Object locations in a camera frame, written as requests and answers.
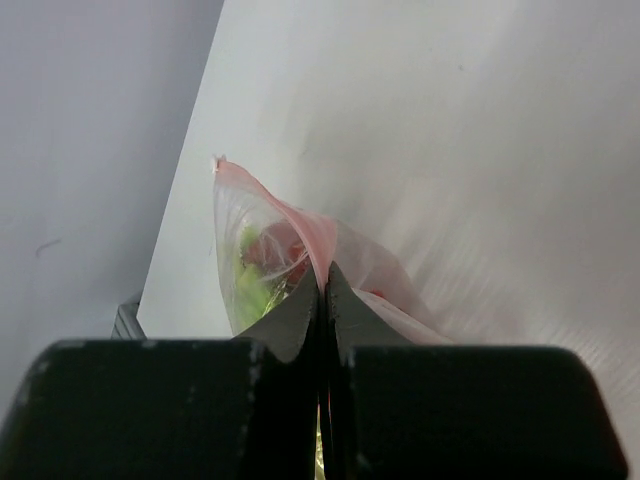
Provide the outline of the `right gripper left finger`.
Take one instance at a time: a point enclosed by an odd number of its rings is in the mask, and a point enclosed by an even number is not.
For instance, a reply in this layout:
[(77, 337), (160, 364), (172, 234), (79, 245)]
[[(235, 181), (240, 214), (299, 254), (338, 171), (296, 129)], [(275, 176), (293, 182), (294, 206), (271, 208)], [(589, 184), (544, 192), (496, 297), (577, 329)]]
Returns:
[(1, 428), (5, 479), (311, 479), (312, 274), (227, 340), (66, 340), (34, 359)]

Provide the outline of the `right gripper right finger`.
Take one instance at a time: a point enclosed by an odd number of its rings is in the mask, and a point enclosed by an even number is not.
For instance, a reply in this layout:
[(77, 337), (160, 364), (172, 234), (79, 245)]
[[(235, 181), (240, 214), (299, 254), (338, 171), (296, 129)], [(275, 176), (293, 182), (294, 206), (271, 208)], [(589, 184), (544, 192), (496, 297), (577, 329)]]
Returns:
[(421, 346), (332, 266), (324, 468), (330, 479), (624, 479), (596, 381), (543, 346)]

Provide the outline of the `green white celery toy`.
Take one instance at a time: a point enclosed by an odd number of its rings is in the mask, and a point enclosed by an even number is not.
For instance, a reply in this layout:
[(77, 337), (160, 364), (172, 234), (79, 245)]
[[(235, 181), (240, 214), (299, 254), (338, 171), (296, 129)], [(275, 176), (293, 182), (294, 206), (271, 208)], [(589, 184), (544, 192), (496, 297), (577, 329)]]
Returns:
[(233, 260), (234, 313), (239, 332), (255, 324), (282, 300), (277, 289), (263, 280), (261, 270), (243, 259), (257, 239), (258, 231), (253, 227), (245, 227)]

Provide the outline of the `clear zip top bag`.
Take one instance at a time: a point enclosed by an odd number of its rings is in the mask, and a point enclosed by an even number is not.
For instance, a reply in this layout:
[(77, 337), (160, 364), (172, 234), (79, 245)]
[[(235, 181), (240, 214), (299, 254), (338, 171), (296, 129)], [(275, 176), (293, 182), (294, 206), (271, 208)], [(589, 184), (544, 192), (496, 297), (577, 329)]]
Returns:
[(243, 167), (214, 161), (214, 223), (221, 295), (231, 331), (257, 323), (305, 275), (319, 288), (331, 265), (390, 327), (417, 344), (447, 344), (399, 260), (346, 224), (272, 195)]

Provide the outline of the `red lobster toy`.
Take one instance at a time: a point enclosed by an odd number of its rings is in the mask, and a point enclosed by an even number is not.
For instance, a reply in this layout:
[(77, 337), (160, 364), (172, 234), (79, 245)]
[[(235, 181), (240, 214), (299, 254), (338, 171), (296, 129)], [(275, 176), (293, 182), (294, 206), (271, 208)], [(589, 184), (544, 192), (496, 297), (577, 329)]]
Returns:
[[(345, 224), (337, 225), (337, 244), (332, 261), (340, 266), (350, 284), (368, 294), (387, 300), (389, 287), (376, 268), (384, 249)], [(243, 259), (255, 264), (263, 280), (282, 297), (279, 305), (300, 284), (306, 274), (315, 273), (311, 253), (298, 232), (287, 221), (277, 221), (258, 232), (258, 239)]]

